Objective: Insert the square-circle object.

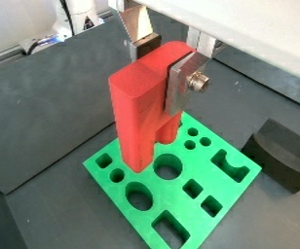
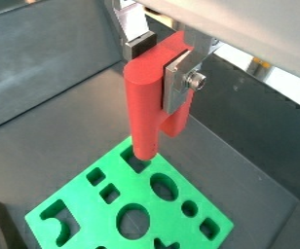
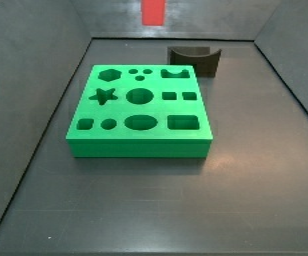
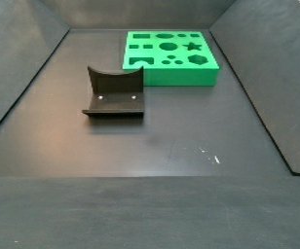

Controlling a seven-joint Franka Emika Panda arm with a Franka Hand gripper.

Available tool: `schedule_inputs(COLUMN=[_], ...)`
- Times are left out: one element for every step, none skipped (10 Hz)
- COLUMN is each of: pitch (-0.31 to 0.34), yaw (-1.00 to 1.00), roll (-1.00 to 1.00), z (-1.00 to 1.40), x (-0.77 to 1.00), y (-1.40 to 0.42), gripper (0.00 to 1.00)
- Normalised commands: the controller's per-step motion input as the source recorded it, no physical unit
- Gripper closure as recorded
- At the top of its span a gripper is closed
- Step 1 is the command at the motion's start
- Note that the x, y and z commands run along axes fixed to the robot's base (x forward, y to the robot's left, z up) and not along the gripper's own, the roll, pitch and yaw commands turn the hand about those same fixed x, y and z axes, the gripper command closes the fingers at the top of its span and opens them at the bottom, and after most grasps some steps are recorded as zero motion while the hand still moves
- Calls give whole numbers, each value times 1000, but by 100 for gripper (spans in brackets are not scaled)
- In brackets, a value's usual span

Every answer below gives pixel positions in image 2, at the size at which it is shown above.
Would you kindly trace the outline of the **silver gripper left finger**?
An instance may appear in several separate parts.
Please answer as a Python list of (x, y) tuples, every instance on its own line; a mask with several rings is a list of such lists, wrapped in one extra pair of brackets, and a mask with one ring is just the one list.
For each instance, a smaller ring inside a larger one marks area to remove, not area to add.
[(157, 34), (149, 29), (144, 7), (134, 0), (113, 0), (124, 57), (132, 61), (157, 45)]

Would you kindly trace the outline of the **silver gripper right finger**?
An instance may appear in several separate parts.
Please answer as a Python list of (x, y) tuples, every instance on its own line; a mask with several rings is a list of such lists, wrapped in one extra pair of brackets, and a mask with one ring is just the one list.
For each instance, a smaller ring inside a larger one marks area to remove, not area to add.
[(188, 92), (204, 88), (202, 62), (224, 44), (190, 26), (184, 27), (182, 39), (192, 49), (186, 49), (165, 66), (164, 110), (169, 114), (185, 103)]

